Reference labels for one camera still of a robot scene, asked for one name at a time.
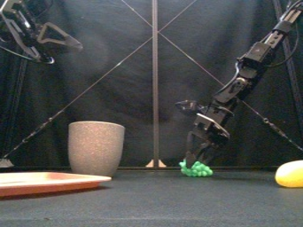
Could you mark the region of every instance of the yellow fruit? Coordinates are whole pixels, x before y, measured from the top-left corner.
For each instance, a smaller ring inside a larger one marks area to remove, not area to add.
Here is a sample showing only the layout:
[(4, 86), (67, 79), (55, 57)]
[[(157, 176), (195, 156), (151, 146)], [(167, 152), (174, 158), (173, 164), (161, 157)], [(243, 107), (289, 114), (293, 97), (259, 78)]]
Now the yellow fruit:
[(277, 170), (277, 183), (285, 187), (303, 187), (303, 160), (283, 164)]

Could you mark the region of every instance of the green toy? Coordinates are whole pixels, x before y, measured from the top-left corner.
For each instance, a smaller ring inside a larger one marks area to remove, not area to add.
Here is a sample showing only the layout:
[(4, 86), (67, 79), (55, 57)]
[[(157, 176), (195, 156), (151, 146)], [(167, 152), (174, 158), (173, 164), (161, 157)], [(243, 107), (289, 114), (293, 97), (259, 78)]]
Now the green toy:
[(206, 166), (201, 161), (197, 161), (191, 168), (186, 167), (186, 160), (179, 163), (182, 167), (182, 173), (187, 176), (201, 177), (201, 176), (211, 176), (214, 171), (209, 166)]

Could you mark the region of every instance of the orange tray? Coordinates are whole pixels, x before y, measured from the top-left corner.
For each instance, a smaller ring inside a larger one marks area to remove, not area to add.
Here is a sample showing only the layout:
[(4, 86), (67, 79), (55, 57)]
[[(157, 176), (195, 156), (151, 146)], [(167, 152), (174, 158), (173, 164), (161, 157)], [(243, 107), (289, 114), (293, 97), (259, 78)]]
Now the orange tray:
[(110, 180), (108, 176), (56, 172), (4, 173), (0, 174), (0, 197), (91, 189)]

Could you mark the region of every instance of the ceramic cup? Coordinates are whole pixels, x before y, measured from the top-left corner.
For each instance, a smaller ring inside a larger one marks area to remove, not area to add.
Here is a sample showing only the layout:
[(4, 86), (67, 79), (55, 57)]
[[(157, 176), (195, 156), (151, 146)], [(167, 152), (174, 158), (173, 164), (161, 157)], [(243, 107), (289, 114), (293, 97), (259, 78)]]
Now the ceramic cup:
[(68, 125), (68, 160), (72, 172), (114, 176), (120, 165), (126, 128), (104, 121)]

